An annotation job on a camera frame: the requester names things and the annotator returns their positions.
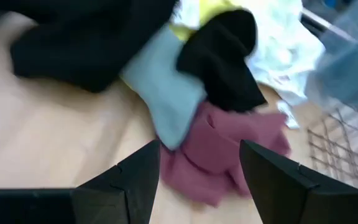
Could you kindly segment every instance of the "wire basket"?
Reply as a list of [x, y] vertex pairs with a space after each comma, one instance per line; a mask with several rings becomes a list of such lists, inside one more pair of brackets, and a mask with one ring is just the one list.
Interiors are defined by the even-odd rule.
[[358, 106], [340, 104], [307, 132], [313, 169], [358, 188]]

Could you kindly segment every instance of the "folded cloth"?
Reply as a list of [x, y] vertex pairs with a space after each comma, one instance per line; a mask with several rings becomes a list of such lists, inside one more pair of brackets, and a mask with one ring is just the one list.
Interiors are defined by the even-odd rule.
[[240, 140], [281, 155], [290, 147], [281, 128], [285, 115], [227, 113], [202, 103], [185, 141], [175, 152], [161, 146], [162, 180], [188, 198], [218, 206], [228, 191], [249, 195], [239, 160]]
[[201, 80], [175, 68], [182, 45], [166, 24], [122, 72], [122, 79], [146, 102], [157, 135], [169, 149], [184, 140], [206, 96]]
[[253, 15], [223, 12], [195, 32], [183, 47], [177, 69], [199, 77], [208, 100], [223, 110], [244, 112], [266, 103], [244, 58], [256, 44]]
[[12, 44], [14, 73], [103, 91], [169, 20], [174, 4], [175, 0], [0, 1], [0, 8], [41, 22]]

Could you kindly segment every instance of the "black plastic part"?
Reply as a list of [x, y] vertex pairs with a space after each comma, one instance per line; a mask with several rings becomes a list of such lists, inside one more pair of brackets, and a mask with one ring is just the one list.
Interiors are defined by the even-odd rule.
[[149, 223], [159, 141], [75, 189], [0, 190], [0, 223]]
[[240, 159], [264, 224], [358, 223], [358, 189], [250, 141]]

